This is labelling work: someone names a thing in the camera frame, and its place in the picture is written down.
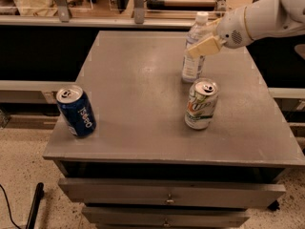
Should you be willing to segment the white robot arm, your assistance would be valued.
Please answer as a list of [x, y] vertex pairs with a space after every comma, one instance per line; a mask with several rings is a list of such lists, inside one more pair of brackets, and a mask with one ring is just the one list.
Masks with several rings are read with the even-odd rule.
[[202, 39], [185, 50], [197, 58], [236, 49], [266, 37], [302, 35], [305, 29], [305, 0], [258, 0], [228, 11], [206, 26]]

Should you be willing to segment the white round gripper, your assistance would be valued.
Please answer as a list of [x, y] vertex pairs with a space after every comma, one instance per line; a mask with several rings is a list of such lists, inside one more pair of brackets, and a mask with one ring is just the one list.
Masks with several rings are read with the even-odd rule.
[[224, 45], [230, 49], [245, 47], [253, 43], [246, 26], [246, 7], [228, 11], [222, 18], [207, 24], [207, 34], [199, 39], [188, 38], [186, 55], [191, 58], [219, 53]]

